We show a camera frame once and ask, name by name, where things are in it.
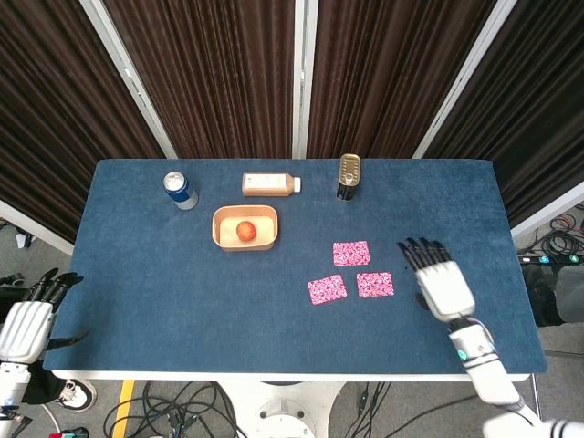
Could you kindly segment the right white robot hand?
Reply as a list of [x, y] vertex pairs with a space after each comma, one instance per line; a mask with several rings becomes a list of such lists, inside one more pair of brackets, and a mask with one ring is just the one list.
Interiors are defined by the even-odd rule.
[[427, 308], [438, 320], [450, 323], [474, 314], [474, 295], [442, 243], [409, 237], [397, 246], [415, 275]]

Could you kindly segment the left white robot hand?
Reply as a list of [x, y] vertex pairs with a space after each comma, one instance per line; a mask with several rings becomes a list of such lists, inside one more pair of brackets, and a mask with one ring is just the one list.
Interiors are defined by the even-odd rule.
[[42, 360], [47, 351], [72, 346], [88, 335], [85, 330], [68, 338], [51, 338], [65, 296], [84, 279], [76, 272], [56, 276], [57, 271], [47, 271], [10, 308], [1, 329], [2, 362], [29, 365]]

